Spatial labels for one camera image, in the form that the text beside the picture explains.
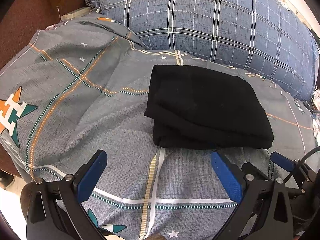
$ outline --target metal screw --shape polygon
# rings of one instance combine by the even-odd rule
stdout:
[[[283,179],[281,179],[281,178],[276,178],[276,182],[278,182],[279,184],[281,184],[281,183],[283,183]]]
[[[43,181],[43,179],[41,179],[41,178],[36,178],[36,184],[41,184],[42,183],[42,181]]]
[[[68,175],[66,175],[66,176],[64,177],[64,180],[65,180],[65,181],[70,181],[70,180],[72,180],[72,178],[73,178],[73,175],[72,175],[72,174],[68,174]]]
[[[254,180],[254,176],[252,174],[247,174],[245,177],[249,181],[253,181]]]

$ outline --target plaid pattern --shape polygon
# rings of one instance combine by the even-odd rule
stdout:
[[[178,49],[273,80],[310,99],[319,52],[310,31],[277,0],[87,0],[150,49]]]

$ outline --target black cable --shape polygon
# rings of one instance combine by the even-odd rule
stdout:
[[[314,153],[316,153],[317,151],[320,151],[320,146],[313,148],[310,152],[308,152],[295,166],[295,168],[289,173],[289,175],[287,177],[285,177],[285,179],[283,180],[284,183],[286,183],[291,176],[300,168],[300,166],[306,161],[306,159],[308,159],[311,155],[313,155]]]

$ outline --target star print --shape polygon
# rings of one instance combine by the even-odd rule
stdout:
[[[172,232],[171,233],[167,233],[167,235],[169,235],[170,236],[170,238],[171,237],[178,237],[178,234],[179,234],[180,232],[175,232],[174,230],[172,230]]]
[[[0,100],[0,135],[7,129],[15,145],[20,148],[17,120],[36,110],[38,107],[26,102],[19,103],[22,87],[5,100]]]

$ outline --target black fabric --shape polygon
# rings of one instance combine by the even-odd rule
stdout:
[[[268,149],[274,139],[248,82],[196,66],[155,65],[144,115],[161,147]]]

